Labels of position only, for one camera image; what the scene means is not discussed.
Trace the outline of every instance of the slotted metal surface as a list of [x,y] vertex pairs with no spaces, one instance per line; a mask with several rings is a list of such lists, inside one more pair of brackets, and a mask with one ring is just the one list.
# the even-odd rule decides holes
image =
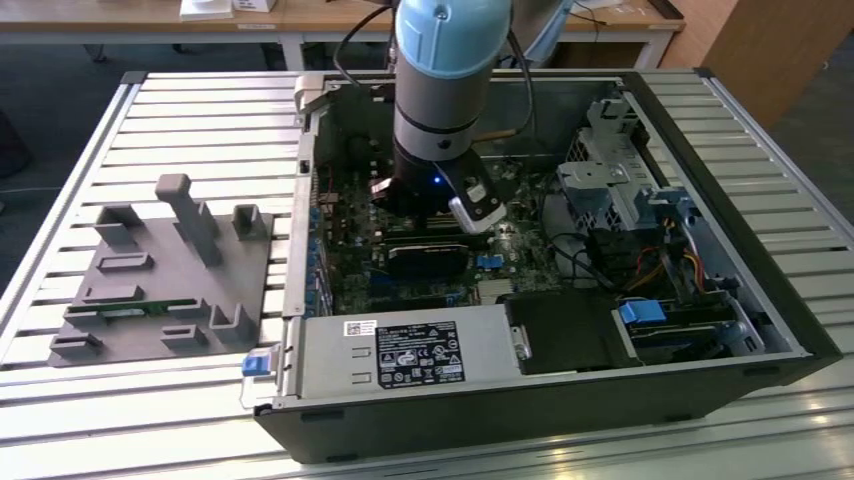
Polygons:
[[[122,87],[115,111],[107,112],[83,152],[81,165],[87,162],[89,167],[81,168],[79,191],[59,212],[57,234],[34,259],[30,281],[18,282],[22,293],[13,299],[17,305],[0,338],[0,477],[422,480],[849,474],[848,227],[708,81],[688,71],[644,77],[845,353],[839,363],[791,386],[751,394],[697,421],[324,466],[294,463],[253,423],[241,398],[252,405],[273,385],[261,382],[242,391],[241,355],[46,367],[50,337],[98,241],[90,228],[98,205],[132,202],[144,218],[170,215],[152,193],[156,176],[165,172],[193,178],[192,194],[208,201],[213,214],[237,203],[257,203],[276,216],[261,342],[281,336],[298,138],[294,76],[150,74],[141,88]],[[676,183],[661,152],[653,149],[652,154]],[[428,418],[424,412],[413,422]]]

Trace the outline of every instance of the white box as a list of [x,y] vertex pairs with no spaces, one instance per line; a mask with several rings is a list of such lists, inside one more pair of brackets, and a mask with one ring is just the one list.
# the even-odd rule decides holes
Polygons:
[[276,0],[233,0],[234,10],[244,12],[269,12]]
[[233,18],[230,0],[181,0],[181,22]]

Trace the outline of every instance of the wooden cabinet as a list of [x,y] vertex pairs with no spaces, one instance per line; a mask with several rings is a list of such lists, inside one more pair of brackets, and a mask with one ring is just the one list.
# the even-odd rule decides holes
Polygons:
[[708,67],[769,127],[854,27],[852,0],[671,0],[685,20],[660,66]]

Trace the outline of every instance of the gray 3d printed part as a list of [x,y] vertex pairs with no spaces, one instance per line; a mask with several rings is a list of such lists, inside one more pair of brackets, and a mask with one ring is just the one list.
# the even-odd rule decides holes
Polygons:
[[103,207],[101,243],[50,344],[53,367],[245,352],[257,343],[272,215],[212,216],[185,175],[162,175],[176,213],[141,220]]

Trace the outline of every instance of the power supply label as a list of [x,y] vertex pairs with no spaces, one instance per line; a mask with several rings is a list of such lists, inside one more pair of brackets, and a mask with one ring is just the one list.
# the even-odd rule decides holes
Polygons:
[[464,381],[456,322],[376,327],[376,363],[385,389]]

